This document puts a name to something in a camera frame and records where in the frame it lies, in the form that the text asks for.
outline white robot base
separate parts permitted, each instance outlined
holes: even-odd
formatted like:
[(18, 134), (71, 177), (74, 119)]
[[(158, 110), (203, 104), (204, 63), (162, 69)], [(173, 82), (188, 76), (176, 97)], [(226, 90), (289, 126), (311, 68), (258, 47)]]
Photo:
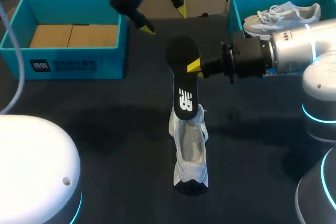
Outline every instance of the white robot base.
[(80, 158), (59, 126), (0, 115), (0, 178), (0, 224), (80, 222)]
[(329, 150), (300, 181), (295, 209), (301, 224), (336, 222), (336, 149)]
[(302, 78), (302, 109), (308, 134), (318, 141), (336, 143), (336, 51), (321, 55)]

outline cardboard box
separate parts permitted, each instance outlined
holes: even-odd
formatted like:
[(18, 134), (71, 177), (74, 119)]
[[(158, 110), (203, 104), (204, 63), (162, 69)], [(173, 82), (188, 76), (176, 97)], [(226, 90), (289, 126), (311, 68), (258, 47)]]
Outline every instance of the cardboard box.
[(38, 25), (30, 48), (68, 47), (72, 25)]
[(74, 25), (68, 47), (115, 47), (116, 25)]
[(38, 25), (29, 47), (115, 47), (117, 37), (117, 25)]
[[(26, 80), (123, 78), (128, 22), (110, 0), (20, 0), (10, 23), (21, 46)], [(8, 33), (0, 50), (18, 79)]]

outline shoe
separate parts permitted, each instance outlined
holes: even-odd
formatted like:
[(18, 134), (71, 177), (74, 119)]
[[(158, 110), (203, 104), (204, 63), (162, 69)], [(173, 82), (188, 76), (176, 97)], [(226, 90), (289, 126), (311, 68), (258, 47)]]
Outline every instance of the shoe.
[(179, 182), (204, 184), (208, 187), (205, 142), (208, 132), (204, 122), (204, 109), (198, 105), (196, 117), (180, 120), (174, 108), (169, 121), (169, 134), (174, 137), (177, 162), (174, 171), (174, 186)]
[(321, 17), (321, 7), (313, 4), (310, 7), (299, 7), (291, 2), (274, 5), (269, 10), (258, 11), (257, 15), (244, 20), (244, 31), (252, 37), (259, 36), (261, 40), (269, 40), (275, 31), (293, 29), (305, 24), (318, 22)]

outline blue box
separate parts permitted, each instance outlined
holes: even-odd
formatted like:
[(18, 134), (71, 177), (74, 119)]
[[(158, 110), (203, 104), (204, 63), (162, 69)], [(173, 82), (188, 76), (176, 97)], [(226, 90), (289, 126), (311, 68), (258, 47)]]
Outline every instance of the blue box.
[(243, 30), (242, 21), (256, 15), (257, 11), (269, 10), (272, 5), (281, 5), (291, 1), (297, 6), (311, 6), (318, 3), (321, 6), (321, 20), (336, 18), (336, 0), (230, 0), (228, 28), (230, 39), (232, 34)]
[[(127, 46), (127, 20), (110, 0), (21, 0), (11, 26), (20, 44), (26, 80), (122, 79)], [(39, 24), (118, 25), (115, 47), (29, 48)], [(15, 79), (19, 78), (15, 50), (6, 32), (0, 50)], [(47, 62), (49, 71), (34, 70), (32, 62)], [(80, 68), (55, 65), (81, 64)]]

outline shoelace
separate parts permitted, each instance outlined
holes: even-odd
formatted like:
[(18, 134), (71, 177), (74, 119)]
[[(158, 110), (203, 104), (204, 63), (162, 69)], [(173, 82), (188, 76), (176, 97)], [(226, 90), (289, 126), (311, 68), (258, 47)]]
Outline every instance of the shoelace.
[(260, 19), (260, 21), (263, 22), (263, 23), (266, 23), (267, 21), (270, 21), (270, 20), (280, 20), (280, 19), (285, 18), (284, 17), (285, 14), (289, 14), (289, 13), (292, 13), (292, 12), (295, 12), (296, 15), (298, 17), (300, 17), (300, 12), (296, 8), (293, 8), (291, 10), (287, 10), (287, 11), (284, 11), (284, 12), (281, 12), (281, 13), (277, 13), (276, 11), (274, 11), (274, 9), (276, 7), (278, 7), (278, 5), (272, 5), (271, 8), (269, 9), (269, 11), (267, 11), (267, 10), (262, 11), (262, 12), (257, 11), (258, 18)]
[(266, 23), (267, 21), (271, 19), (283, 19), (284, 17), (281, 16), (281, 13), (277, 13), (274, 11), (274, 8), (278, 7), (278, 5), (272, 5), (269, 11), (265, 10), (263, 12), (257, 11), (258, 18), (261, 22)]

